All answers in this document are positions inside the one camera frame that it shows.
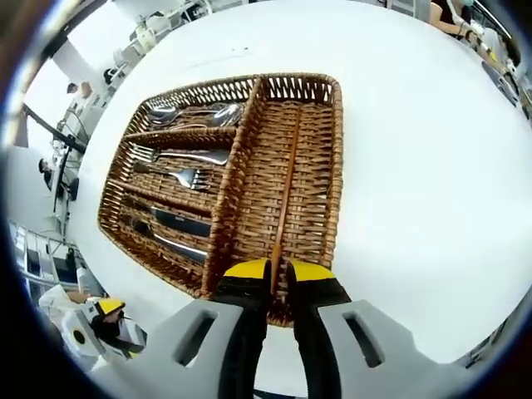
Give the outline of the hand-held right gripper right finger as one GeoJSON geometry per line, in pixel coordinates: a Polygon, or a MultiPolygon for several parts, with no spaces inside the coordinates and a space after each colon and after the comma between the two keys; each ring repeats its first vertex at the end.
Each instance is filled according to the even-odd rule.
{"type": "Polygon", "coordinates": [[[287,266],[293,332],[310,398],[456,398],[470,380],[421,353],[412,333],[366,300],[353,301],[327,268],[287,266]]]}

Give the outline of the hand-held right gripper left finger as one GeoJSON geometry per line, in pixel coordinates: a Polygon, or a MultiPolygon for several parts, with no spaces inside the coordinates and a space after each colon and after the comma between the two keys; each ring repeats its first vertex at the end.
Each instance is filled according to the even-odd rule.
{"type": "Polygon", "coordinates": [[[208,299],[196,299],[150,332],[143,352],[99,367],[90,379],[109,398],[251,398],[267,332],[271,263],[228,269],[208,299]]]}

